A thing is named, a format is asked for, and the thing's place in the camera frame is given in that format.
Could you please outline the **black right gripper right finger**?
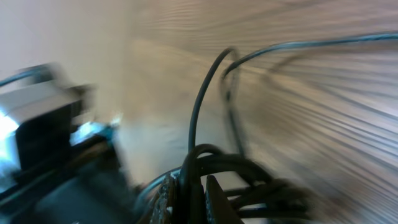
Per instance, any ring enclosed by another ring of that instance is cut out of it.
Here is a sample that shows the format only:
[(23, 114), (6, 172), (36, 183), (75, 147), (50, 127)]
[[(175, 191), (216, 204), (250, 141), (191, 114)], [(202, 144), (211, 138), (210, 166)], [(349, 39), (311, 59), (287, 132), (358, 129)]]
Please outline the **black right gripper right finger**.
[(206, 218), (209, 224), (243, 224), (229, 203), (216, 177), (206, 177)]

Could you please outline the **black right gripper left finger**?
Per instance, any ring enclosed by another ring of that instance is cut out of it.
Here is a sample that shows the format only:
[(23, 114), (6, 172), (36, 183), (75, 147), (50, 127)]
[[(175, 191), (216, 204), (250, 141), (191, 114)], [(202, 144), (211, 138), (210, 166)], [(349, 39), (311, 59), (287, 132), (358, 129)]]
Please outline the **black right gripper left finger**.
[(177, 180), (167, 175), (157, 191), (157, 199), (153, 204), (150, 224), (171, 224), (174, 206), (177, 201)]

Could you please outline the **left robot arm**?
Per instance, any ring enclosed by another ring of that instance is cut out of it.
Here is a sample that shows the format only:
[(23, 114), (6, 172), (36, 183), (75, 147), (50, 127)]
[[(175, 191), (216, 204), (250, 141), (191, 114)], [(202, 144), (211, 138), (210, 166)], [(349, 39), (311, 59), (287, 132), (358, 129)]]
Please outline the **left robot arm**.
[(130, 189), (116, 146), (86, 140), (1, 193), (1, 223), (134, 223)]

